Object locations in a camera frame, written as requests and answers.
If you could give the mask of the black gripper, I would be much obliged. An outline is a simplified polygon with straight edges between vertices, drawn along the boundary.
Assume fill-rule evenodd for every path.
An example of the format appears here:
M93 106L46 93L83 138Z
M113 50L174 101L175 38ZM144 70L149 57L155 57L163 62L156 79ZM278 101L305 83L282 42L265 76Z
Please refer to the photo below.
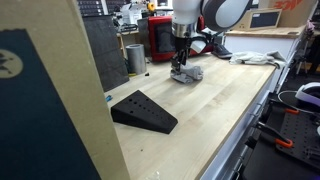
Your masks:
M186 60L189 57L190 46L191 46L191 40L189 38L180 38L180 37L175 38L175 54L170 59L170 61L171 61L171 68L176 73L180 73L180 63L182 65L186 65Z

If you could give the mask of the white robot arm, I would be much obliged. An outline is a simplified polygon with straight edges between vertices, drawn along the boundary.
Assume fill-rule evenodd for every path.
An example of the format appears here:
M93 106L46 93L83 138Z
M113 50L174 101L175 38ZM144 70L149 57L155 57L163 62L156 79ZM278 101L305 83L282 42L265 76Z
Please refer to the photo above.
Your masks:
M213 39L197 29L203 18L206 28L223 32L236 25L253 0L172 0L172 34L175 38L175 54L172 68L180 72L186 65L189 50L200 53Z

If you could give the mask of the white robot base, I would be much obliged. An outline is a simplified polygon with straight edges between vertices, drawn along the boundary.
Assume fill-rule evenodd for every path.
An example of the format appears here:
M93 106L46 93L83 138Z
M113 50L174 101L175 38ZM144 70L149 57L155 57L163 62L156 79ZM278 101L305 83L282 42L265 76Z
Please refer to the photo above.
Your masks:
M310 82L301 85L295 94L297 103L320 108L320 83Z

